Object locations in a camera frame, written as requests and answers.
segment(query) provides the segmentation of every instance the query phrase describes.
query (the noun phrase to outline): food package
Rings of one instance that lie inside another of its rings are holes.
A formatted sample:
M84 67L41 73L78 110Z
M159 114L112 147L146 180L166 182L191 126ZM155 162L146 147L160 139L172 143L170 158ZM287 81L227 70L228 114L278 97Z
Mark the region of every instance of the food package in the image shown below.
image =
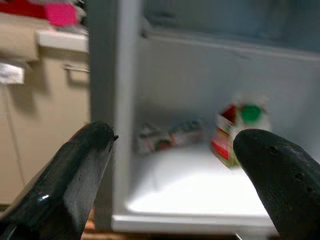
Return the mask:
M216 117L216 131L210 141L217 158L228 168L238 167L239 162L233 151L236 135L245 129L271 131L266 98L262 96L239 96Z
M201 121L192 120L176 125L169 131L144 123L137 137L137 150L140 154L157 152L171 147L199 143L204 138Z

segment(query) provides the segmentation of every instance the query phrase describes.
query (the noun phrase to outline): green cap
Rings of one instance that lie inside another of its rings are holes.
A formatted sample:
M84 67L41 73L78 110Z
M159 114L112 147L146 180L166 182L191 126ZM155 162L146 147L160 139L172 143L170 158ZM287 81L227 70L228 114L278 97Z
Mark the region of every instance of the green cap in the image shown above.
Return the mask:
M240 110L240 115L245 124L254 124L261 116L261 109L254 104L244 105Z

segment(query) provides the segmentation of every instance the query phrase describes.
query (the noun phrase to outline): red object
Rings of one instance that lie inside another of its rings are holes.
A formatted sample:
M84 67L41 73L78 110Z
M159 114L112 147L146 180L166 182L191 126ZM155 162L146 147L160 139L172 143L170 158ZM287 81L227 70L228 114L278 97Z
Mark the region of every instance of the red object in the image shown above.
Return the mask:
M46 19L46 11L42 5L32 4L28 0L9 0L0 2L0 12Z
M223 139L222 142L211 140L211 146L218 155L223 157L225 160L229 160L229 146L226 139Z
M236 121L236 112L237 107L235 105L230 105L227 110L225 110L221 116L223 116L225 119L229 120L232 123L235 123Z
M57 27L77 24L75 7L70 3L48 3L46 17L50 24Z

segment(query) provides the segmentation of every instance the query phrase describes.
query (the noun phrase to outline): pink object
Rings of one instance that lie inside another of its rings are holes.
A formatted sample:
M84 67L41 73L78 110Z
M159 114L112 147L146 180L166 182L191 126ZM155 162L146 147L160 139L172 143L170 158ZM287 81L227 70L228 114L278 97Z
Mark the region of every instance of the pink object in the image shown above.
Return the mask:
M64 27L77 23L76 9L72 4L48 3L45 11L48 21L54 26Z

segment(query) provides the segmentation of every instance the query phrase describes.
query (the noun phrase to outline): cabinet door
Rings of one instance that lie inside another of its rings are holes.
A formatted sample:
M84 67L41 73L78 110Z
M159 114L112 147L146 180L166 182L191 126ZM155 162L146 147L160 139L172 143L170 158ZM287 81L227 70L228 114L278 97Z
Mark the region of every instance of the cabinet door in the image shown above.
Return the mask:
M24 186L6 109L6 90L0 85L0 205L10 204Z
M64 64L88 67L88 54L40 49L24 85L9 88L9 107L28 182L56 151L89 122L89 76L64 70Z

